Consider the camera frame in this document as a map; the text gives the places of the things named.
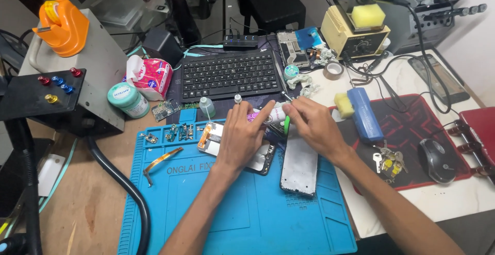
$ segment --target brown tape roll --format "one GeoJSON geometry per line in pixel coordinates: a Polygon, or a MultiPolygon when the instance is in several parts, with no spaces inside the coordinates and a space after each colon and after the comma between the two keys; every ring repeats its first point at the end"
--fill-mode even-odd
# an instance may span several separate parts
{"type": "Polygon", "coordinates": [[[326,79],[335,81],[340,78],[345,68],[339,62],[328,62],[323,68],[323,76],[326,79]]]}

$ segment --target red knob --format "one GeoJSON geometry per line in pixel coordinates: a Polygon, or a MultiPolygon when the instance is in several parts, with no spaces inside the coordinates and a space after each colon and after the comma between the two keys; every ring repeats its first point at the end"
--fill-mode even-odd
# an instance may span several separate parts
{"type": "Polygon", "coordinates": [[[74,76],[74,77],[79,77],[83,74],[79,69],[77,69],[75,67],[69,69],[69,71],[72,73],[72,76],[74,76]]]}
{"type": "Polygon", "coordinates": [[[50,85],[50,83],[52,82],[52,81],[50,80],[50,78],[48,78],[48,77],[43,77],[43,76],[38,77],[38,80],[40,81],[40,83],[41,83],[43,86],[48,86],[48,85],[50,85]]]}

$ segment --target keyboard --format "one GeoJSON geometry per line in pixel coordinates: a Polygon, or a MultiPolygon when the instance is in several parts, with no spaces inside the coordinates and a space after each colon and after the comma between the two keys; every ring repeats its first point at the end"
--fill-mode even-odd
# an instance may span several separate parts
{"type": "Polygon", "coordinates": [[[199,102],[281,91],[280,76],[271,49],[186,56],[182,62],[181,102],[199,102]]]}

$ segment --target yellow sponge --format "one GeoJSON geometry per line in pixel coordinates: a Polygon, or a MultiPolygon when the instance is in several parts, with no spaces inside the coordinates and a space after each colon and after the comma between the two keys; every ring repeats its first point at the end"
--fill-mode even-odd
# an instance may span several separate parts
{"type": "Polygon", "coordinates": [[[385,13],[377,4],[355,6],[351,16],[356,28],[381,26],[385,19],[385,13]]]}
{"type": "Polygon", "coordinates": [[[339,110],[342,119],[349,118],[354,114],[354,109],[352,108],[352,104],[350,104],[347,93],[335,94],[334,101],[335,105],[337,105],[337,109],[339,110]]]}

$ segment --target blue silicone repair mat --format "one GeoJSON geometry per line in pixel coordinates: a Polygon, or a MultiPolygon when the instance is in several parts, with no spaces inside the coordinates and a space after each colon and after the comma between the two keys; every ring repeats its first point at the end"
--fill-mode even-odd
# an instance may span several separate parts
{"type": "MultiPolygon", "coordinates": [[[[150,207],[152,234],[147,254],[158,254],[215,163],[215,157],[196,149],[202,133],[196,127],[204,127],[207,121],[187,122],[192,123],[193,140],[178,141],[176,137],[167,142],[170,125],[142,131],[157,136],[156,144],[140,137],[141,132],[136,137],[130,179],[150,207]],[[143,170],[179,146],[184,150],[151,170],[150,188],[143,170]]],[[[334,167],[319,159],[317,197],[307,198],[280,189],[283,157],[278,148],[266,176],[240,174],[218,208],[203,254],[341,254],[357,250],[334,167]]],[[[117,254],[136,254],[140,234],[139,209],[127,196],[117,254]]]]}

